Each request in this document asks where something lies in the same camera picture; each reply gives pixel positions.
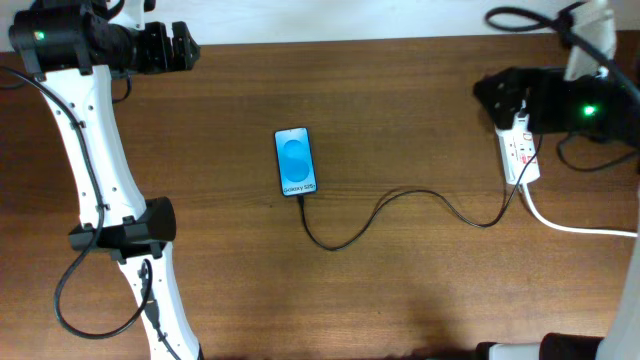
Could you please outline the blue Galaxy smartphone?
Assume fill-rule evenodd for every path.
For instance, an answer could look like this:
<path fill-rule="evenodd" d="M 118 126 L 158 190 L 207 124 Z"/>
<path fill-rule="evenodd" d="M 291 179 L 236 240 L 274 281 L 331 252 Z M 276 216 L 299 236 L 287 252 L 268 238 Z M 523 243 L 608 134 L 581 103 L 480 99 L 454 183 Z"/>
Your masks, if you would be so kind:
<path fill-rule="evenodd" d="M 308 129 L 276 131 L 274 140 L 282 194 L 292 197 L 315 193 L 318 186 Z"/>

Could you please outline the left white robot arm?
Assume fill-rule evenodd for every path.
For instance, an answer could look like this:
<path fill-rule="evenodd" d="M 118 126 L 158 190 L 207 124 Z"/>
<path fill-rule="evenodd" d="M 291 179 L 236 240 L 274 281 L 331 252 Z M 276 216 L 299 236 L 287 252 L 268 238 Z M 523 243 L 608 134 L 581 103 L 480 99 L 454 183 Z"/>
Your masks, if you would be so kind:
<path fill-rule="evenodd" d="M 151 1 L 36 1 L 9 29 L 21 78 L 45 98 L 78 193 L 70 232 L 80 258 L 107 252 L 136 301 L 154 359 L 199 359 L 174 274 L 176 218 L 165 197 L 145 198 L 129 168 L 112 94 L 116 79 L 191 70 L 200 56 L 184 22 L 148 22 Z"/>

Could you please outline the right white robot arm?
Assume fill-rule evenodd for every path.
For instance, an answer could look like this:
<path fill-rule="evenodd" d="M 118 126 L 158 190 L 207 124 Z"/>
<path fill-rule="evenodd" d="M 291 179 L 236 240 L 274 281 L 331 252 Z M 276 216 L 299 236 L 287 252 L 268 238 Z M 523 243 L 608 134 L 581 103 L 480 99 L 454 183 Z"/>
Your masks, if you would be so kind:
<path fill-rule="evenodd" d="M 473 94 L 494 123 L 507 184 L 520 191 L 528 211 L 556 231 L 624 238 L 639 245 L 638 231 L 570 227 L 546 219 L 535 207 L 530 183 L 540 177 L 536 135 L 564 133 L 639 147 L 639 106 L 629 87 L 594 70 L 507 68 L 478 81 Z M 549 333 L 539 343 L 494 344 L 492 359 L 636 359 L 639 356 L 639 253 L 633 251 L 618 311 L 604 337 Z"/>

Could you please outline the white power strip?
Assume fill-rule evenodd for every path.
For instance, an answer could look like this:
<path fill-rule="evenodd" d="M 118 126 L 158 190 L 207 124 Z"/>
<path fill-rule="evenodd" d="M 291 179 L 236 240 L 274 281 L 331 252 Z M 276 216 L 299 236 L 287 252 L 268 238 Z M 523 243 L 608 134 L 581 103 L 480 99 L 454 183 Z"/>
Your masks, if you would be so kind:
<path fill-rule="evenodd" d="M 528 121 L 529 115 L 520 111 L 514 115 L 510 129 L 496 130 L 504 176 L 509 185 L 529 184 L 540 177 L 534 137 L 527 129 Z"/>

